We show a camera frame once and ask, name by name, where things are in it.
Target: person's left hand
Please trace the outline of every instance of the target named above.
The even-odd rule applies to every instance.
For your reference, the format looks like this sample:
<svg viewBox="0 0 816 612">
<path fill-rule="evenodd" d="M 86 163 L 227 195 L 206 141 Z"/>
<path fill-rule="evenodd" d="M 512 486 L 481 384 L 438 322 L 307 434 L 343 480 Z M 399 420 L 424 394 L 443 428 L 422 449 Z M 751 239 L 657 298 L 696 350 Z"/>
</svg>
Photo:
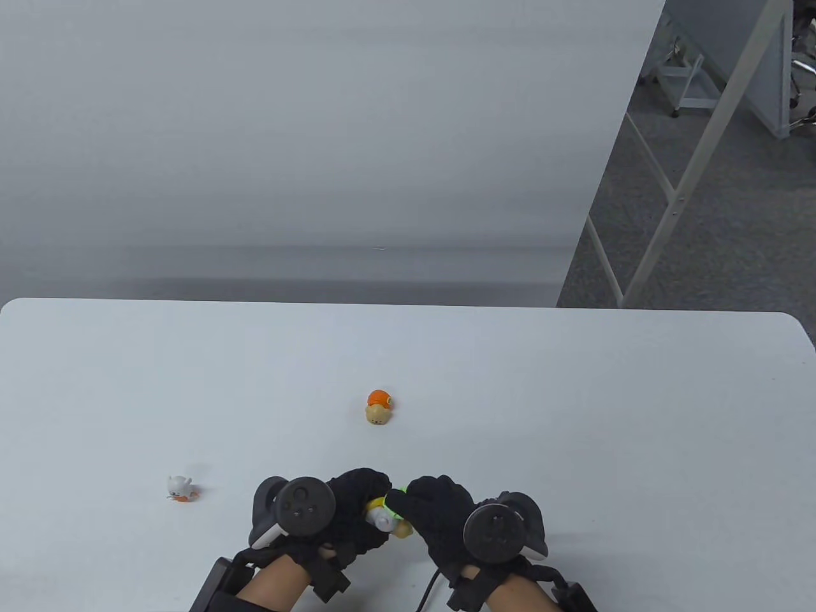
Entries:
<svg viewBox="0 0 816 612">
<path fill-rule="evenodd" d="M 366 521 L 366 505 L 391 490 L 391 481 L 385 474 L 358 468 L 332 478 L 327 485 L 335 494 L 337 508 L 329 526 L 316 536 L 318 541 L 331 546 L 350 542 L 357 555 L 388 541 L 387 533 Z"/>
<path fill-rule="evenodd" d="M 340 474 L 326 484 L 335 494 L 335 516 L 331 523 L 315 535 L 288 535 L 273 548 L 285 551 L 297 562 L 318 552 L 324 558 L 334 558 L 334 549 L 346 548 L 346 554 L 339 555 L 335 560 L 340 569 L 344 569 L 357 555 L 365 554 L 388 541 L 387 533 L 366 522 L 366 505 L 372 499 L 384 497 L 391 489 L 391 481 L 382 472 L 358 468 Z"/>
</svg>

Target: person's right hand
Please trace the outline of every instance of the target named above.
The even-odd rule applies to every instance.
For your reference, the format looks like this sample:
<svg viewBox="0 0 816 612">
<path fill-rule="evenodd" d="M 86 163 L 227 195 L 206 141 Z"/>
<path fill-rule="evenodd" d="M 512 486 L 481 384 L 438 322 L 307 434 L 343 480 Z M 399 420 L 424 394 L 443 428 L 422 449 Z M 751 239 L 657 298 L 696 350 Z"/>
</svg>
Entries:
<svg viewBox="0 0 816 612">
<path fill-rule="evenodd" d="M 417 478 L 405 492 L 390 490 L 385 505 L 414 526 L 446 578 L 475 561 L 464 546 L 463 530 L 476 504 L 468 490 L 450 477 Z"/>
</svg>

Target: forearm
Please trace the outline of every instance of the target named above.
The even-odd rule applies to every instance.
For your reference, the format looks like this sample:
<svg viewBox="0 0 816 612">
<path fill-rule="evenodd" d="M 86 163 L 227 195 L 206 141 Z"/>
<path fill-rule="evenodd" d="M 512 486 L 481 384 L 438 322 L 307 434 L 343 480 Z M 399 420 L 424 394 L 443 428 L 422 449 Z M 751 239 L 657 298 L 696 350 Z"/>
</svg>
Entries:
<svg viewBox="0 0 816 612">
<path fill-rule="evenodd" d="M 311 581 L 306 570 L 284 555 L 258 572 L 237 598 L 267 610 L 290 612 Z"/>
<path fill-rule="evenodd" d="M 470 565 L 462 576 L 473 579 L 478 573 L 479 569 Z M 561 612 L 537 583 L 514 574 L 490 594 L 486 603 L 492 612 Z"/>
</svg>

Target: yellow toy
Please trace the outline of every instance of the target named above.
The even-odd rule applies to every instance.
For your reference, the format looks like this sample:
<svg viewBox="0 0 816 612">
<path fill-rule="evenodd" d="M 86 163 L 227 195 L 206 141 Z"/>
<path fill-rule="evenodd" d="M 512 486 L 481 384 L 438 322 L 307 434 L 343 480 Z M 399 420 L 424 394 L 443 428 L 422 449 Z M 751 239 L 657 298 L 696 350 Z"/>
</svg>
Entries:
<svg viewBox="0 0 816 612">
<path fill-rule="evenodd" d="M 385 505 L 385 498 L 372 499 L 366 505 L 366 521 L 380 531 L 387 531 L 399 539 L 407 538 L 414 533 L 410 523 Z"/>
</svg>

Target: white table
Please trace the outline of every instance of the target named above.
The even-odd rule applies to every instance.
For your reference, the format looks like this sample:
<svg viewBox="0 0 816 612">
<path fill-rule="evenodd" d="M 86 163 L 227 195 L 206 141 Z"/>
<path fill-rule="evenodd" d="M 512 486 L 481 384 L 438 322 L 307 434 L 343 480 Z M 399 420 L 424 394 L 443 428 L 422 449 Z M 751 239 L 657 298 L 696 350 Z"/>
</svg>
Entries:
<svg viewBox="0 0 816 612">
<path fill-rule="evenodd" d="M 816 355 L 787 315 L 26 299 L 0 388 L 3 610 L 186 610 L 264 477 L 361 465 L 532 495 L 602 612 L 816 598 Z M 165 499 L 171 474 L 206 493 Z M 330 609 L 412 610 L 431 572 L 389 542 Z"/>
</svg>

